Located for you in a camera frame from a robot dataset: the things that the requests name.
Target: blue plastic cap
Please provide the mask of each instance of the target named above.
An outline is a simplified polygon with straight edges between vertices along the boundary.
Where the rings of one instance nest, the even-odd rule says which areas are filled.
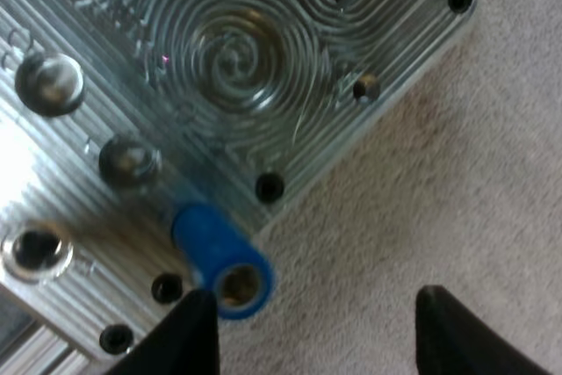
[[[221,318],[248,318],[268,301],[274,283],[268,260],[219,210],[206,205],[188,206],[176,216],[172,236],[198,273],[199,287],[217,295]],[[256,296],[244,306],[229,306],[220,296],[221,282],[236,268],[252,269],[259,281]]]

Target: blue fitting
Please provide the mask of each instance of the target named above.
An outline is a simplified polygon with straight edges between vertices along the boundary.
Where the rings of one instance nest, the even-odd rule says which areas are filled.
[[[270,264],[219,210],[188,206],[176,216],[172,237],[192,265],[198,287],[217,296],[221,318],[248,318],[265,305],[274,283]],[[249,289],[235,278],[241,274],[251,275],[254,282]],[[236,289],[241,298],[236,298]],[[234,300],[228,297],[229,291],[234,291]]]

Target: floor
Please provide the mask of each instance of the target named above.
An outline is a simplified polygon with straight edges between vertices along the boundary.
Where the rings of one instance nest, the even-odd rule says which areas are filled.
[[[450,51],[260,239],[225,374],[416,374],[414,297],[445,285],[562,373],[562,0],[479,0]]]

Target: engraved spiral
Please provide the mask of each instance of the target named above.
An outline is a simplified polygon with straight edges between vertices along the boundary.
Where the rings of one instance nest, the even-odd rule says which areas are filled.
[[[148,73],[163,68],[160,91],[197,133],[287,141],[329,103],[328,53],[295,3],[142,0],[138,10],[154,43]]]

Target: aluminum plate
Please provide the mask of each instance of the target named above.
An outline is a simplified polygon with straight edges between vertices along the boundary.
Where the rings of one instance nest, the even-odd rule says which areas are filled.
[[[169,311],[152,280],[188,277],[169,240],[179,206],[211,202],[259,234],[460,34],[474,4],[0,0],[2,237],[47,224],[72,246],[59,277],[30,283],[1,265],[0,282],[87,356],[111,359],[103,328],[125,323],[138,342]],[[15,78],[34,54],[80,64],[74,111],[47,118],[20,101]],[[354,99],[365,75],[380,84],[376,101]],[[104,182],[98,156],[116,135],[159,150],[155,183]],[[285,194],[265,205],[255,184],[272,171]]]

